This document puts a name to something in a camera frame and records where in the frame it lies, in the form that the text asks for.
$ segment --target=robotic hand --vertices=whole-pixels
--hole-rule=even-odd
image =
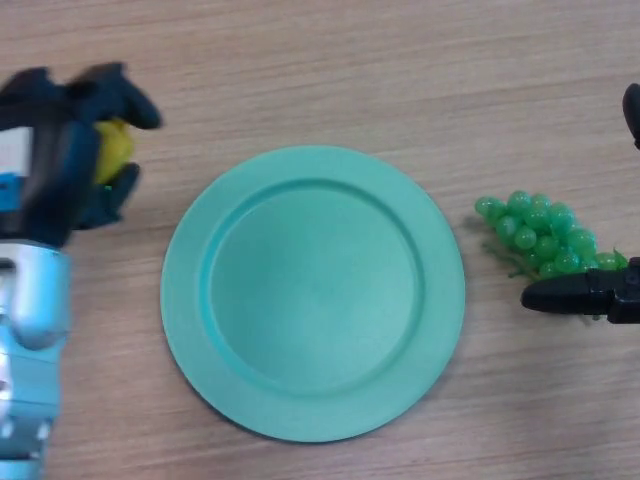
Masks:
[[[622,111],[640,149],[640,85],[629,85]],[[640,324],[640,257],[623,270],[593,269],[540,280],[522,292],[522,306],[559,314],[606,315],[611,323]]]
[[[77,229],[120,219],[139,167],[127,124],[161,125],[121,64],[56,85],[44,68],[0,89],[0,479],[37,480],[58,416]]]

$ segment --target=wood grain surface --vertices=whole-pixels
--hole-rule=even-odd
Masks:
[[[524,311],[482,253],[473,202],[516,188],[640,254],[637,0],[3,0],[0,76],[124,60],[162,108],[138,135],[127,221],[82,233],[52,480],[533,480],[640,476],[640,328]],[[188,205],[265,150],[337,144],[419,182],[463,252],[468,310],[446,374],[362,438],[298,446],[225,422],[166,346],[162,259]]]

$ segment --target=grape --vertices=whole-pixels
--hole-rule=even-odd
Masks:
[[[523,226],[518,229],[513,238],[516,246],[521,250],[529,250],[534,247],[538,236],[532,228]]]
[[[575,221],[573,211],[564,203],[554,203],[549,208],[551,229],[557,235],[566,235]]]
[[[502,240],[502,243],[507,246],[511,245],[513,236],[518,230],[520,223],[521,221],[519,219],[510,215],[505,215],[496,222],[496,233],[500,237],[500,240]]]
[[[533,250],[530,250],[524,254],[524,261],[533,269],[537,269],[542,263],[542,260],[540,259],[538,254]]]
[[[596,254],[597,244],[593,232],[576,228],[567,234],[567,245],[582,258],[590,258]]]
[[[543,260],[551,260],[558,253],[560,243],[555,237],[544,236],[541,237],[534,247],[535,252]]]
[[[504,217],[507,213],[507,206],[500,200],[491,204],[486,219],[489,225],[495,226],[495,224]]]
[[[522,216],[524,222],[537,233],[549,230],[549,209],[541,205],[533,205]]]
[[[617,270],[618,268],[618,262],[613,253],[603,252],[596,254],[596,262],[598,262],[598,268],[601,270]]]
[[[613,254],[616,257],[616,266],[618,267],[618,270],[622,270],[623,268],[627,268],[629,266],[629,260],[627,259],[627,257],[622,255],[616,249],[613,250]]]
[[[549,208],[551,206],[551,199],[543,193],[536,193],[531,197],[531,206]]]
[[[476,201],[476,212],[484,218],[487,218],[489,215],[489,209],[496,203],[500,203],[500,200],[495,197],[481,197]]]
[[[555,266],[560,273],[577,272],[580,269],[580,257],[570,249],[566,249],[556,256]]]
[[[557,275],[558,271],[556,270],[556,266],[553,262],[545,262],[540,266],[541,278],[553,278]]]
[[[598,262],[596,262],[593,258],[582,260],[582,262],[580,262],[581,272],[586,272],[587,270],[592,270],[594,268],[598,268]]]
[[[531,206],[531,197],[527,192],[518,190],[509,196],[507,207],[513,215],[522,215]]]

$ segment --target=green grapes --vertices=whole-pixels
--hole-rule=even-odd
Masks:
[[[496,222],[496,233],[504,244],[509,245],[513,240],[521,220],[505,215]]]
[[[532,205],[522,215],[524,223],[537,232],[546,232],[549,226],[549,208],[544,205]]]
[[[525,225],[518,229],[513,240],[520,250],[529,250],[535,246],[537,239],[538,236],[533,228]]]
[[[575,273],[580,269],[580,257],[567,250],[558,254],[554,264],[560,273]]]
[[[584,228],[575,228],[567,234],[567,245],[583,258],[593,257],[598,251],[596,236]]]
[[[549,223],[551,231],[556,235],[566,235],[575,221],[573,211],[564,203],[554,203],[549,207]]]
[[[542,193],[518,190],[507,202],[481,197],[476,212],[494,228],[500,242],[533,280],[586,272],[619,270],[628,260],[616,250],[598,252],[594,233],[581,226],[564,203],[551,203]]]
[[[545,236],[536,242],[535,252],[543,260],[551,260],[560,249],[560,242],[556,237]]]
[[[507,201],[507,207],[512,215],[522,216],[531,208],[531,197],[527,192],[513,192]]]

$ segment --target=light blue robot arm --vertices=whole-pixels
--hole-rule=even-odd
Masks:
[[[0,479],[41,478],[60,411],[70,276],[68,256],[55,249],[0,243]]]

